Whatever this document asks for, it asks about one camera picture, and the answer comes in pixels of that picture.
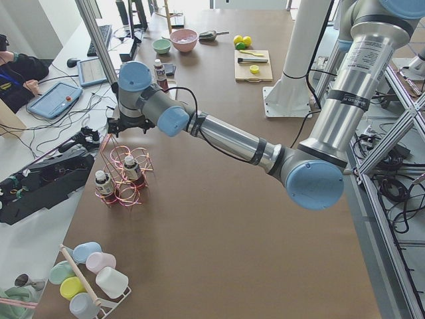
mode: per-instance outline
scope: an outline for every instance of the yellow cup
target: yellow cup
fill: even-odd
[[[86,292],[86,289],[82,285],[80,279],[77,276],[70,277],[64,280],[60,285],[60,295],[65,299],[71,300],[76,294],[80,292]]]

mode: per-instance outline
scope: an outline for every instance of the brown tabletop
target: brown tabletop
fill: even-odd
[[[302,119],[265,118],[262,87],[269,84],[236,83],[232,42],[236,34],[250,35],[252,49],[269,50],[274,84],[293,27],[290,14],[201,11],[186,14],[186,27],[230,31],[191,53],[172,48],[161,56],[177,65],[175,80],[195,93],[199,108],[290,145]],[[137,59],[152,67],[158,56],[150,43],[166,28],[149,28]],[[193,102],[186,92],[178,99]],[[381,317],[344,197],[325,211],[302,209],[261,168],[184,132],[168,138],[157,128],[146,135],[135,128],[118,142],[149,151],[155,171],[147,173],[145,203],[131,210],[104,205],[94,195],[94,172],[104,165],[98,158],[64,241],[69,247],[99,242],[129,276],[133,292],[110,318]],[[94,275],[88,280],[96,286]],[[35,318],[74,318],[68,305],[49,283]]]

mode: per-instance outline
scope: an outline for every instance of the headphones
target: headphones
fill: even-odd
[[[9,41],[5,35],[0,35],[0,51],[6,51]]]

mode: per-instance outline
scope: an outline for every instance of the computer mouse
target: computer mouse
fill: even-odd
[[[78,61],[79,61],[79,59],[77,59],[77,58],[69,58],[66,61],[66,65],[68,66],[68,68],[73,68],[74,66],[77,65]]]

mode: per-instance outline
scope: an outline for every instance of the blue cup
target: blue cup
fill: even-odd
[[[85,264],[87,258],[92,253],[96,252],[102,252],[101,246],[95,241],[90,241],[89,243],[80,244],[75,247],[74,251],[72,252],[72,258],[75,260],[76,263]]]
[[[96,306],[87,292],[76,294],[69,304],[69,310],[78,319],[93,319],[100,310]]]

